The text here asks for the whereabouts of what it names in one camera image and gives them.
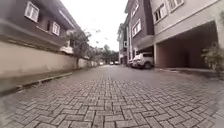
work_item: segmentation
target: parked car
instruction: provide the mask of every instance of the parked car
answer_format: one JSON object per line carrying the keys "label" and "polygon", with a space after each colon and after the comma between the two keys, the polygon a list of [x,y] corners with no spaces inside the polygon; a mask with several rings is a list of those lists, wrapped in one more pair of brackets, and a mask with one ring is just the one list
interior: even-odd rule
{"label": "parked car", "polygon": [[110,65],[114,65],[114,62],[110,62]]}
{"label": "parked car", "polygon": [[119,62],[118,62],[118,61],[115,61],[114,64],[115,64],[115,65],[119,65]]}
{"label": "parked car", "polygon": [[129,60],[127,65],[128,67],[132,67],[132,64],[133,64],[133,60]]}
{"label": "parked car", "polygon": [[132,67],[151,69],[154,66],[154,57],[152,53],[140,53],[136,55]]}

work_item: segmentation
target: overcast sky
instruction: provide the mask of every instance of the overcast sky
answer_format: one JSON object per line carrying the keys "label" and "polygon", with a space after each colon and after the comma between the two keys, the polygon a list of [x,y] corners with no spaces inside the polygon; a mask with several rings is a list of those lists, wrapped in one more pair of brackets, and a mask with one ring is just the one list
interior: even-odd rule
{"label": "overcast sky", "polygon": [[117,31],[126,18],[127,0],[61,0],[82,29],[91,32],[90,43],[103,47],[108,44],[118,51]]}

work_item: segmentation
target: carport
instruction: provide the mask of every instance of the carport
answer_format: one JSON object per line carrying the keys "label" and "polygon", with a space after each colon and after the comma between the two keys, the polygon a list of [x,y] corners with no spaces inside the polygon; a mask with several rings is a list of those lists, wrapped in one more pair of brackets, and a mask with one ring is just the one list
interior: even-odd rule
{"label": "carport", "polygon": [[157,43],[156,67],[207,68],[201,57],[203,49],[217,41],[216,24],[209,22]]}

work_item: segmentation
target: street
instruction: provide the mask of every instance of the street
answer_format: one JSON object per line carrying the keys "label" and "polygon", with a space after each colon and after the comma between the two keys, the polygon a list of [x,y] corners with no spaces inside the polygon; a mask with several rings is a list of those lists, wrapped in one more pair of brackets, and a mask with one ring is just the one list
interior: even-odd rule
{"label": "street", "polygon": [[0,99],[1,128],[222,128],[224,83],[102,66]]}

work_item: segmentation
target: interlocking paving stone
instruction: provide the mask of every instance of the interlocking paving stone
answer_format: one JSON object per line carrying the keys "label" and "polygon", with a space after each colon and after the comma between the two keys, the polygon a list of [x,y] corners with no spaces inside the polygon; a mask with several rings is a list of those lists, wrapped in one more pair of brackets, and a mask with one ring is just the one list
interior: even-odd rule
{"label": "interlocking paving stone", "polygon": [[39,124],[39,121],[32,121],[28,125],[26,125],[24,128],[35,128]]}
{"label": "interlocking paving stone", "polygon": [[73,121],[71,128],[91,128],[91,122],[77,122]]}
{"label": "interlocking paving stone", "polygon": [[70,121],[83,121],[84,116],[83,115],[67,115],[65,119]]}
{"label": "interlocking paving stone", "polygon": [[44,122],[44,123],[50,123],[53,119],[54,119],[53,117],[43,116],[43,115],[40,115],[39,117],[36,118],[36,120]]}
{"label": "interlocking paving stone", "polygon": [[63,121],[59,126],[58,128],[69,128],[70,124],[72,122],[71,121]]}
{"label": "interlocking paving stone", "polygon": [[162,115],[155,116],[155,118],[158,121],[163,121],[163,120],[168,120],[170,118],[170,115],[169,114],[162,114]]}
{"label": "interlocking paving stone", "polygon": [[123,115],[105,116],[105,121],[118,121],[124,120]]}
{"label": "interlocking paving stone", "polygon": [[0,98],[0,127],[212,128],[223,92],[218,80],[105,66]]}
{"label": "interlocking paving stone", "polygon": [[66,115],[58,115],[52,122],[51,124],[53,125],[59,125],[65,118]]}
{"label": "interlocking paving stone", "polygon": [[45,123],[40,123],[37,128],[56,128],[56,126],[54,125],[50,125],[50,124],[45,124]]}
{"label": "interlocking paving stone", "polygon": [[168,121],[159,122],[164,128],[174,128]]}
{"label": "interlocking paving stone", "polygon": [[173,118],[169,119],[169,122],[173,125],[179,124],[183,121],[185,121],[185,119],[181,116],[176,116],[176,117],[173,117]]}
{"label": "interlocking paving stone", "polygon": [[162,128],[162,126],[159,124],[159,122],[154,117],[148,117],[148,118],[146,118],[146,121],[149,123],[149,125],[151,127]]}
{"label": "interlocking paving stone", "polygon": [[115,128],[115,122],[105,122],[104,128]]}
{"label": "interlocking paving stone", "polygon": [[135,120],[139,125],[147,124],[145,118],[142,116],[141,113],[134,114]]}
{"label": "interlocking paving stone", "polygon": [[183,125],[187,128],[192,128],[193,126],[197,125],[199,121],[197,121],[196,119],[194,118],[191,118],[185,122],[183,122]]}
{"label": "interlocking paving stone", "polygon": [[123,115],[125,120],[131,120],[134,118],[130,110],[123,110]]}
{"label": "interlocking paving stone", "polygon": [[118,128],[134,127],[138,125],[135,120],[116,121],[116,124]]}
{"label": "interlocking paving stone", "polygon": [[95,111],[87,111],[84,121],[93,121],[95,115]]}

